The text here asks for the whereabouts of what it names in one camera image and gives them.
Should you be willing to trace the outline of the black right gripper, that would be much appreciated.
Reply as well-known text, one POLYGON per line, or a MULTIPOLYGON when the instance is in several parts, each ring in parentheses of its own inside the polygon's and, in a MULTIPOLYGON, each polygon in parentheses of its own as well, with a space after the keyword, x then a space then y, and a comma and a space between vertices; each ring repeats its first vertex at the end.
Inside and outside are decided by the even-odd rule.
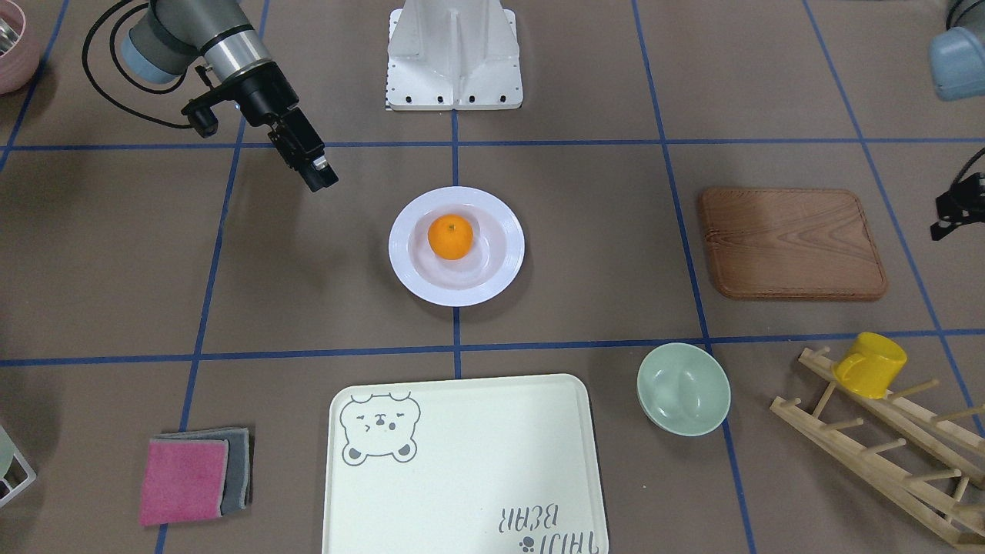
POLYGON ((273 127, 269 132, 285 163, 302 176, 311 192, 339 181, 325 157, 324 141, 302 110, 299 97, 277 63, 258 65, 231 80, 232 100, 251 127, 273 127))

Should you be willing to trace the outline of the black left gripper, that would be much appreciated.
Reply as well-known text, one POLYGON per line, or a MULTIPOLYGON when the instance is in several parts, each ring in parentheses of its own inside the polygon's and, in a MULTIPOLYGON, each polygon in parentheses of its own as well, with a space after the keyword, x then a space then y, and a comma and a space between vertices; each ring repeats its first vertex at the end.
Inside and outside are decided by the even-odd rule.
POLYGON ((938 220, 931 225, 932 241, 942 241, 962 225, 984 222, 984 173, 974 173, 950 186, 935 199, 938 220))

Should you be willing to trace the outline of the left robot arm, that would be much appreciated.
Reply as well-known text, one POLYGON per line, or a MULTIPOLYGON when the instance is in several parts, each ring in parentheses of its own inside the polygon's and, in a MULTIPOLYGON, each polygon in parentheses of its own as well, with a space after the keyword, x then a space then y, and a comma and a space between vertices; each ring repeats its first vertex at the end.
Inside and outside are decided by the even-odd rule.
MULTIPOLYGON (((984 95, 984 2, 950 1, 945 32, 932 39, 929 60, 933 88, 945 102, 984 95)), ((949 188, 935 199, 938 220, 931 239, 942 241, 963 225, 984 221, 984 175, 971 172, 983 160, 981 148, 964 162, 949 188)))

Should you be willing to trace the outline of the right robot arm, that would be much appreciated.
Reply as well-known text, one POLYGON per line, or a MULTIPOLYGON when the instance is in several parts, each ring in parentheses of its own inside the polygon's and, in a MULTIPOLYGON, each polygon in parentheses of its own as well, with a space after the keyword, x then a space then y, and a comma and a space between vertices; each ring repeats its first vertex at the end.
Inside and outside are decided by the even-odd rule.
POLYGON ((338 182, 322 138, 238 2, 151 1, 121 42, 121 54, 139 78, 158 85, 203 60, 217 83, 182 109, 190 129, 203 138, 215 135, 212 108, 234 102, 250 126, 269 127, 271 143, 313 192, 338 182))

